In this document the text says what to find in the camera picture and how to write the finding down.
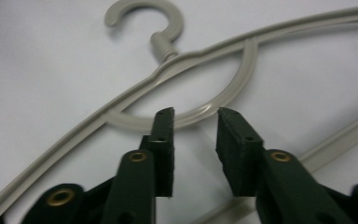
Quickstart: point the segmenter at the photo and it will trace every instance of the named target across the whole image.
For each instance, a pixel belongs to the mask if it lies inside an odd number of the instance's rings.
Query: white surface
[[[176,1],[185,30],[181,52],[206,48],[280,21],[358,6],[358,1]],[[139,10],[111,29],[110,1],[0,1],[0,189],[62,135],[158,63],[149,37],[164,16]],[[129,109],[152,116],[183,112],[220,92],[240,55],[209,63],[147,95]],[[358,118],[358,24],[301,33],[260,47],[254,76],[230,106],[265,139],[267,148],[297,155]],[[214,152],[216,117],[175,133],[174,197],[158,199],[158,223],[190,223],[231,199]],[[104,129],[42,177],[6,214],[19,223],[46,189],[77,183],[90,189],[116,173],[123,153],[144,133]],[[358,183],[358,147],[316,175],[349,193]],[[229,222],[257,223],[257,218]]]

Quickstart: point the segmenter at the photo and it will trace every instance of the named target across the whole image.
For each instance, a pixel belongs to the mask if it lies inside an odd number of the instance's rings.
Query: brass rivet
[[[61,206],[74,199],[75,193],[71,189],[59,189],[48,196],[48,205]]]
[[[144,161],[146,160],[146,154],[143,152],[134,152],[130,154],[130,160],[131,161]]]
[[[283,152],[273,152],[271,153],[272,159],[275,161],[290,161],[292,158]]]

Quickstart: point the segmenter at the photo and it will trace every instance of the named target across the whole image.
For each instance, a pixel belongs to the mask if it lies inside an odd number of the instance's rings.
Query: hanger hook
[[[125,14],[140,7],[152,7],[163,12],[168,17],[168,27],[162,32],[153,33],[150,41],[154,51],[163,62],[176,56],[177,50],[172,41],[182,33],[184,23],[179,9],[166,0],[119,0],[105,14],[105,23],[114,26],[121,21]]]

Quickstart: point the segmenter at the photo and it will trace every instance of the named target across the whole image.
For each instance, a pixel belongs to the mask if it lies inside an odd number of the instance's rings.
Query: curved hanger loop
[[[182,33],[184,23],[179,9],[165,0],[119,0],[114,3],[105,14],[104,21],[108,26],[114,26],[121,21],[127,13],[140,7],[152,7],[164,13],[168,17],[168,27],[162,32],[156,32],[151,36],[151,43],[160,61],[165,62],[176,56],[177,50],[172,41]]]

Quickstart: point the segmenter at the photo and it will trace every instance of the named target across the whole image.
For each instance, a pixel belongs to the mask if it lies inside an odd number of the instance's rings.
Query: clip jaw
[[[173,109],[156,114],[151,135],[121,159],[117,175],[85,192],[76,184],[46,191],[22,224],[153,224],[155,197],[172,197]]]
[[[351,198],[326,189],[294,155],[265,150],[240,113],[218,113],[216,151],[224,173],[235,197],[256,197],[262,223],[358,223],[358,186]]]

